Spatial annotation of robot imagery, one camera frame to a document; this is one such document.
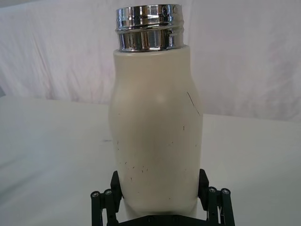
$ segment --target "white tabletop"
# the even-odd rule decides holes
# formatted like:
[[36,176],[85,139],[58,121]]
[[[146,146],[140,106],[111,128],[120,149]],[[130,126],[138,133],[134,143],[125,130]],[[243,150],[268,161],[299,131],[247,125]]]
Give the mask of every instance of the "white tabletop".
[[[0,98],[1,226],[91,225],[90,193],[116,169],[107,112]],[[300,224],[301,124],[204,115],[201,168],[232,191],[237,226]]]

